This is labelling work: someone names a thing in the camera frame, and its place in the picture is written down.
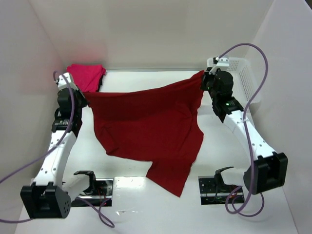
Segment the dark red t-shirt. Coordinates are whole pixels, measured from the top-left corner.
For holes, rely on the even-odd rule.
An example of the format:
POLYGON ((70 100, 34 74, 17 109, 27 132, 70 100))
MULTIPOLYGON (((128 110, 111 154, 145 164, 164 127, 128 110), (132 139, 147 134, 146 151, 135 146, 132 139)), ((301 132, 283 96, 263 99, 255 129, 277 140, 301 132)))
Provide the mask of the dark red t-shirt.
POLYGON ((146 176, 181 196, 204 134, 197 122, 203 72, 164 87, 85 93, 94 132, 106 154, 152 163, 146 176))

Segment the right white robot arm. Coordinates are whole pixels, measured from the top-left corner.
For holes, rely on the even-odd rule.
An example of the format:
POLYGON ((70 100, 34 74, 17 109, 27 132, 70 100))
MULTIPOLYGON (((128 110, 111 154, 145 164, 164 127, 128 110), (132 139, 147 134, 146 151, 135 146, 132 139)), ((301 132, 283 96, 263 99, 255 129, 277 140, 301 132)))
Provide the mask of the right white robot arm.
POLYGON ((210 74, 211 67, 204 71, 200 89, 207 91, 212 99, 212 108, 220 121, 237 137, 254 167, 244 172, 244 185, 253 195, 281 187, 285 183, 288 158, 277 153, 243 116, 243 107, 233 96, 233 76, 227 71, 217 69, 210 74))

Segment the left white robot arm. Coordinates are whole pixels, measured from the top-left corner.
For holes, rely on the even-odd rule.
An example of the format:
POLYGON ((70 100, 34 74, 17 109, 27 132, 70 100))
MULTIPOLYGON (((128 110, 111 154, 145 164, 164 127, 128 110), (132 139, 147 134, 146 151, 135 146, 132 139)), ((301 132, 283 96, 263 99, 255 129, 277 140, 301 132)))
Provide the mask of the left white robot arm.
POLYGON ((31 219, 66 218, 71 203, 81 193, 95 190, 93 171, 77 171, 63 179, 70 151, 82 126, 82 109, 87 101, 80 90, 64 88, 58 92, 58 105, 52 124, 48 155, 29 186, 23 186, 20 197, 31 219))

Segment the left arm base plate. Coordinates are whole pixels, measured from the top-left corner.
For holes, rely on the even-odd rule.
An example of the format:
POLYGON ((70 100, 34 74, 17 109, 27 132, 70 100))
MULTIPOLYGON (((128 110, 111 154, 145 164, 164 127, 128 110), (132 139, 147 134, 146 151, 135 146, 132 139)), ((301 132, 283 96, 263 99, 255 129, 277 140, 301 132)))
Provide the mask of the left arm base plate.
POLYGON ((91 192, 82 192, 72 202, 72 207, 87 207, 88 204, 82 201, 83 199, 88 201, 94 207, 98 208, 102 202, 103 207, 111 207, 113 200, 113 178, 97 178, 95 183, 95 189, 91 192))

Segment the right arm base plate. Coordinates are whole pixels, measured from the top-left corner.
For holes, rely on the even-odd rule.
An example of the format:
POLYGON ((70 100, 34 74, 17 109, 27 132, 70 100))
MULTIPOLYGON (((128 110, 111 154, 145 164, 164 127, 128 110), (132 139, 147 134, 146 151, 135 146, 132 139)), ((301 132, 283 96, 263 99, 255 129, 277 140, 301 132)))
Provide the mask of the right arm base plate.
POLYGON ((214 176, 198 177, 201 205, 225 204, 227 196, 237 186, 220 185, 217 187, 214 176))

